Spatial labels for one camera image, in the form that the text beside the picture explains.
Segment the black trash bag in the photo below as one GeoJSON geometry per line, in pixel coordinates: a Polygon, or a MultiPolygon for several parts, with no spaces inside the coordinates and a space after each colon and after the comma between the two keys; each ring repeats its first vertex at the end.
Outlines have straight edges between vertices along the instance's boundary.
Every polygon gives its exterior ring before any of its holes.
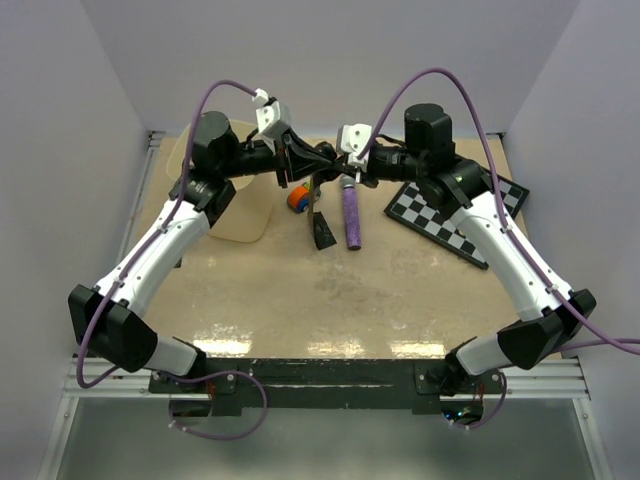
{"type": "Polygon", "coordinates": [[[315,210],[317,201],[320,199],[320,185],[320,174],[312,174],[309,180],[307,218],[316,249],[324,250],[335,245],[337,241],[322,212],[315,210]]]}

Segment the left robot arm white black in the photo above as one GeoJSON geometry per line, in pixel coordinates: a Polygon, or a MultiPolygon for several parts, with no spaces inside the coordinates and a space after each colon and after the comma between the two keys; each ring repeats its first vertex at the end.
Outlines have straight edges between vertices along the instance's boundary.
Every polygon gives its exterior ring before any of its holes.
{"type": "Polygon", "coordinates": [[[166,372],[185,392],[205,385],[204,353],[161,336],[143,319],[160,285],[223,216],[236,194],[235,178],[274,172],[286,185],[316,173],[331,178],[339,173],[341,159],[331,144],[309,145],[277,118],[272,105],[258,112],[258,129],[245,141],[224,113],[199,115],[188,134],[183,172],[152,226],[108,275],[71,291],[80,361],[93,354],[114,369],[166,372]]]}

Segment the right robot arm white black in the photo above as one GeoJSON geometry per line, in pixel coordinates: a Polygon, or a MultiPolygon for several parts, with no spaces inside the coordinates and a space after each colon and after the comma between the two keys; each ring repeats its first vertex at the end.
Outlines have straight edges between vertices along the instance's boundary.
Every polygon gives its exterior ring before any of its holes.
{"type": "Polygon", "coordinates": [[[474,337],[451,350],[436,373],[444,395],[466,393],[481,375],[514,365],[529,370],[558,351],[580,330],[577,314],[589,316],[596,300],[576,290],[540,257],[497,205],[496,183],[474,160],[458,155],[452,120],[436,104],[417,104],[404,113],[404,142],[367,146],[375,135],[366,124],[344,125],[337,148],[366,185],[380,180],[412,181],[425,201],[453,223],[477,248],[507,291],[518,319],[493,335],[474,337]]]}

